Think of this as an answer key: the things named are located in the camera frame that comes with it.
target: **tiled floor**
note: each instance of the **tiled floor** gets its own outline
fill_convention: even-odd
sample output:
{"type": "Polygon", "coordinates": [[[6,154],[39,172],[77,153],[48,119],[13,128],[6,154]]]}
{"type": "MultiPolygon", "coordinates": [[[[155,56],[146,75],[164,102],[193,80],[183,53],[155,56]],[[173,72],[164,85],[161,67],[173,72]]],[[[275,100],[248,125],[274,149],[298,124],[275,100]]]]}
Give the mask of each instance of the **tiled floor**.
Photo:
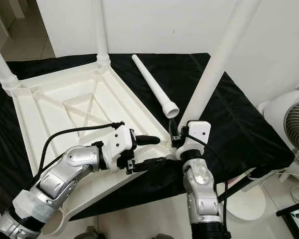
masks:
{"type": "MultiPolygon", "coordinates": [[[[277,181],[277,175],[268,179],[262,187],[266,198],[266,210],[255,221],[243,221],[228,214],[228,229],[234,239],[292,239],[281,218],[276,217],[276,204],[287,207],[293,204],[289,196],[291,185],[299,185],[295,180],[286,184],[277,181]]],[[[176,197],[140,205],[133,208],[99,216],[99,231],[107,239],[150,239],[158,233],[165,233],[175,239],[191,238],[187,215],[186,196],[176,197]]]]}
{"type": "Polygon", "coordinates": [[[15,19],[11,38],[1,49],[6,61],[39,60],[55,57],[35,0],[30,0],[24,19],[15,19]]]}

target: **black cable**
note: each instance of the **black cable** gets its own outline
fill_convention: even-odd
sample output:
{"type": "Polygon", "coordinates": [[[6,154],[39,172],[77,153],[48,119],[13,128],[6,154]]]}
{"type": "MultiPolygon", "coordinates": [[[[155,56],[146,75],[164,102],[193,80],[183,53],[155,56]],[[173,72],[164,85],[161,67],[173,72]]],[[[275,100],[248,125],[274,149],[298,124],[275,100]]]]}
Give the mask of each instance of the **black cable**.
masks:
{"type": "Polygon", "coordinates": [[[94,130],[94,129],[101,129],[101,128],[107,128],[107,127],[113,127],[115,129],[117,129],[119,126],[124,125],[124,122],[119,122],[119,123],[108,123],[108,124],[104,124],[104,125],[98,125],[98,126],[89,126],[89,127],[80,127],[80,128],[71,128],[71,129],[66,129],[66,130],[62,130],[60,132],[57,132],[53,135],[51,135],[47,141],[44,144],[43,150],[42,150],[42,155],[41,155],[41,160],[40,160],[40,165],[39,165],[39,169],[38,169],[38,173],[34,176],[33,181],[32,182],[36,182],[42,172],[44,170],[46,170],[48,168],[48,166],[51,166],[53,163],[55,163],[58,159],[61,158],[62,155],[58,156],[56,159],[54,159],[51,163],[49,163],[46,167],[43,168],[44,165],[44,159],[45,159],[45,154],[48,148],[49,143],[57,136],[61,135],[61,134],[65,134],[65,133],[71,133],[71,132],[77,132],[77,131],[83,131],[83,130],[94,130]]]}
{"type": "MultiPolygon", "coordinates": [[[[222,167],[222,171],[223,173],[225,173],[225,166],[224,166],[224,162],[223,160],[217,155],[217,153],[211,148],[209,147],[206,143],[204,143],[203,141],[191,136],[191,135],[187,135],[188,138],[204,145],[206,148],[208,148],[213,154],[214,156],[218,159],[218,161],[220,162],[220,165],[222,167]]],[[[223,209],[223,224],[224,224],[224,232],[227,231],[227,220],[226,220],[226,213],[227,213],[227,191],[228,191],[228,181],[227,179],[225,180],[225,192],[224,192],[224,209],[223,209]]]]}

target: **doorway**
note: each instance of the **doorway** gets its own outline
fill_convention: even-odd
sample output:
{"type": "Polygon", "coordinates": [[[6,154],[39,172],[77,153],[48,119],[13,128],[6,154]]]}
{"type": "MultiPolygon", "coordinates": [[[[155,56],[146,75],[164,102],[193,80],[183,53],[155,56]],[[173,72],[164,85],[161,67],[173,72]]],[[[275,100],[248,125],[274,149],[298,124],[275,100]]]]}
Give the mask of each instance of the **doorway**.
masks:
{"type": "Polygon", "coordinates": [[[0,0],[0,52],[5,61],[55,57],[36,0],[0,0]]]}

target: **black cloth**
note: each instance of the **black cloth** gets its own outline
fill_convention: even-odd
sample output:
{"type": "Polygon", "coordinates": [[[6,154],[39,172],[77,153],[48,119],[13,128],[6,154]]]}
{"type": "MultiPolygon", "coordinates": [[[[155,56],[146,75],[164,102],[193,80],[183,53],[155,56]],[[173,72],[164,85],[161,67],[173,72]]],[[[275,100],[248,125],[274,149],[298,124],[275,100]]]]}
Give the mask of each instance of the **black cloth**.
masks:
{"type": "MultiPolygon", "coordinates": [[[[201,54],[139,54],[148,70],[180,109],[179,122],[198,80],[209,60],[201,54]]],[[[142,103],[167,129],[168,121],[131,54],[112,54],[111,66],[142,103]]],[[[26,79],[95,61],[95,55],[8,62],[19,79],[26,79]]],[[[204,158],[216,182],[240,175],[253,167],[280,169],[294,155],[273,128],[263,119],[243,92],[225,73],[212,95],[202,120],[211,123],[208,144],[224,160],[222,172],[214,155],[205,149],[204,158]]],[[[31,179],[25,147],[12,98],[0,85],[0,213],[31,179]]],[[[111,193],[72,219],[97,215],[174,196],[184,192],[181,163],[167,161],[163,167],[142,176],[111,193]]]]}

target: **white stand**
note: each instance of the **white stand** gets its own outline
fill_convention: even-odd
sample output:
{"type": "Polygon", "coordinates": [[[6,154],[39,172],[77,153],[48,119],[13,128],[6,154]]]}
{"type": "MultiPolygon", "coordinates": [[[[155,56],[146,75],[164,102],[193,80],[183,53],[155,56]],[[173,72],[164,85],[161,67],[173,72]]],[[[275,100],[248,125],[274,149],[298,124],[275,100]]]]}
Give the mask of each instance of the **white stand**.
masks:
{"type": "Polygon", "coordinates": [[[20,86],[20,81],[9,69],[4,58],[0,54],[0,83],[4,91],[11,96],[11,90],[20,86]]]}
{"type": "Polygon", "coordinates": [[[178,125],[178,131],[189,120],[198,120],[203,113],[211,95],[225,72],[225,65],[242,38],[251,19],[253,18],[260,0],[238,0],[230,16],[224,36],[198,82],[183,117],[178,125]]]}
{"type": "MultiPolygon", "coordinates": [[[[229,187],[245,176],[245,174],[239,176],[229,187]]],[[[217,184],[217,192],[218,194],[224,192],[223,183],[217,184]]],[[[259,185],[254,186],[246,192],[240,190],[227,199],[227,211],[242,220],[256,220],[263,215],[265,209],[266,198],[259,185]]]]}

